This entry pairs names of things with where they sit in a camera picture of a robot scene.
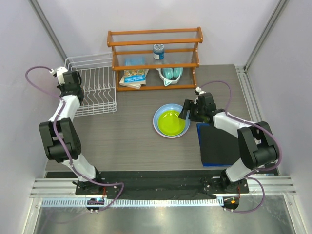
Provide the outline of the light blue plate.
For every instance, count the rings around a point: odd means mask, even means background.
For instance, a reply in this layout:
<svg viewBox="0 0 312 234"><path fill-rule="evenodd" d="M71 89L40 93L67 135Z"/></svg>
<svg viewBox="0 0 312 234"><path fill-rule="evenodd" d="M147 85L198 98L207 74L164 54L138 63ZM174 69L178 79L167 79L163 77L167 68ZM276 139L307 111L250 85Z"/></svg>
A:
<svg viewBox="0 0 312 234"><path fill-rule="evenodd" d="M181 112L182 110L182 106L181 105L178 105L178 104L165 104L163 106L161 106L154 114L154 117L153 117L153 121L158 118L163 112L165 111L168 111L168 110L175 110L175 111L178 111L179 113Z"/></svg>

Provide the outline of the green plate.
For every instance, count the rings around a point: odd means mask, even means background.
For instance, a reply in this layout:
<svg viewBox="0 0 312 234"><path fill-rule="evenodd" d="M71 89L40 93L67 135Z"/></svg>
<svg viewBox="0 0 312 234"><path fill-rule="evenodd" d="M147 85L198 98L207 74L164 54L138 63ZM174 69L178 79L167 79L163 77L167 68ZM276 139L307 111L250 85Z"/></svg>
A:
<svg viewBox="0 0 312 234"><path fill-rule="evenodd" d="M158 129L167 136L174 137L181 134L186 126L186 121L180 119L179 112L175 110L168 110L163 112L158 120Z"/></svg>

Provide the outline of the pink plate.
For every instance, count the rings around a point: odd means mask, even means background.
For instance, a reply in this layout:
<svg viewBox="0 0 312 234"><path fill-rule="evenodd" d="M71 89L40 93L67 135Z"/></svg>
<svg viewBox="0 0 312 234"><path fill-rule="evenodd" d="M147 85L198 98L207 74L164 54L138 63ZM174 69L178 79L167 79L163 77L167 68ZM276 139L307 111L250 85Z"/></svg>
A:
<svg viewBox="0 0 312 234"><path fill-rule="evenodd" d="M167 136L167 135L164 135L159 129L158 129L158 126L157 126L157 120L158 118L156 118L154 121L153 121L153 127L154 127L154 130L159 134L161 135L162 137L165 137L165 138L178 138L178 137L181 137L183 136L189 129L191 123L189 120L185 120L186 121L186 126L183 130L183 132L177 136Z"/></svg>

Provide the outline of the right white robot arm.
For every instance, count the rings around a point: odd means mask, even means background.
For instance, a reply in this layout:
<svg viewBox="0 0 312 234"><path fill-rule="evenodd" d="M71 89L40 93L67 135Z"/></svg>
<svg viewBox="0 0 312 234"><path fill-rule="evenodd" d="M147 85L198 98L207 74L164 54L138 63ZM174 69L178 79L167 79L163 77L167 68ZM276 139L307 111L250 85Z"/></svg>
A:
<svg viewBox="0 0 312 234"><path fill-rule="evenodd" d="M196 100L185 100L179 118L197 123L203 164L226 165L218 185L237 191L243 180L256 171L275 169L282 150L265 121L252 122L218 109L211 93L196 92Z"/></svg>

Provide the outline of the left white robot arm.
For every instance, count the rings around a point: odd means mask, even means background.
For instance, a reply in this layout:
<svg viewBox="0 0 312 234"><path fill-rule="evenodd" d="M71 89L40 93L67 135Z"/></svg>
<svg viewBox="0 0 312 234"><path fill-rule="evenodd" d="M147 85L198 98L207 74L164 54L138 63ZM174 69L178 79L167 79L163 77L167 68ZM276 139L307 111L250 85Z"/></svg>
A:
<svg viewBox="0 0 312 234"><path fill-rule="evenodd" d="M82 78L78 71L60 67L53 72L60 89L59 104L53 116L39 125L46 156L61 163L78 177L78 186L86 186L92 194L100 194L104 183L98 170L81 153L81 141L74 128L76 111L83 102Z"/></svg>

